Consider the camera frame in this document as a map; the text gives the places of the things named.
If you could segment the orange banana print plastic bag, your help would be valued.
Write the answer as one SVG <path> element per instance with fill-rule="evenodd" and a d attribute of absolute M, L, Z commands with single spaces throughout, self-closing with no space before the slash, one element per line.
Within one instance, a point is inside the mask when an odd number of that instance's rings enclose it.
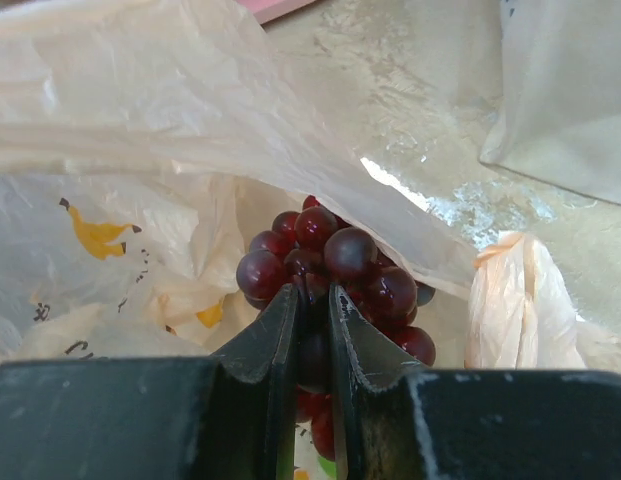
<path fill-rule="evenodd" d="M 378 115 L 334 102 L 360 129 L 350 148 L 303 82 L 233 1 L 0 10 L 0 366 L 213 354 L 270 304 L 236 280 L 251 240 L 313 196 L 434 288 L 413 322 L 436 347 L 422 365 L 621 375 L 621 334 L 559 268 L 621 301 L 621 244 L 583 246 L 605 244 L 599 222 L 474 181 L 485 122 L 434 107 L 430 83 L 375 90 Z M 297 419 L 297 293 L 289 479 L 341 479 Z"/>

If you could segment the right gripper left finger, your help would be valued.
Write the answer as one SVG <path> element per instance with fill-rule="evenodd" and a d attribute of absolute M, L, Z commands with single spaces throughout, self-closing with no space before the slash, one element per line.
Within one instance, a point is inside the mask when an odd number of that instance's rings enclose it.
<path fill-rule="evenodd" d="M 206 357 L 0 366 L 0 479 L 289 479 L 299 299 Z"/>

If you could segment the purple grape bunch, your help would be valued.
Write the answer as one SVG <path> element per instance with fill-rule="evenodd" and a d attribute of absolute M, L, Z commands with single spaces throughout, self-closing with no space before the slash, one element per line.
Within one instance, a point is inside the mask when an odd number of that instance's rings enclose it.
<path fill-rule="evenodd" d="M 309 423 L 314 447 L 328 461 L 335 458 L 328 339 L 332 285 L 342 286 L 362 316 L 402 350 L 426 366 L 435 363 L 434 341 L 413 324 L 419 307 L 432 300 L 434 288 L 415 280 L 370 234 L 313 196 L 304 200 L 301 211 L 277 215 L 270 229 L 251 240 L 236 280 L 246 300 L 259 310 L 283 285 L 297 288 L 304 322 L 298 348 L 297 419 Z"/>

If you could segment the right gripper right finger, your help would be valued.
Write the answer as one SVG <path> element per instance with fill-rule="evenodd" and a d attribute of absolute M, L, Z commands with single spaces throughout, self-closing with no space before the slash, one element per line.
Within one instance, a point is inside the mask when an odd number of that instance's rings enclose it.
<path fill-rule="evenodd" d="M 329 296 L 341 479 L 621 479 L 621 375 L 431 369 Z"/>

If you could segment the canvas tote bag orange handles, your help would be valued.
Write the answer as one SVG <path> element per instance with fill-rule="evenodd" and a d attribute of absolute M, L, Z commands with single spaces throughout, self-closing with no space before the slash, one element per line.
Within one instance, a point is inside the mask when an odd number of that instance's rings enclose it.
<path fill-rule="evenodd" d="M 621 1 L 503 1 L 503 99 L 480 161 L 621 205 Z"/>

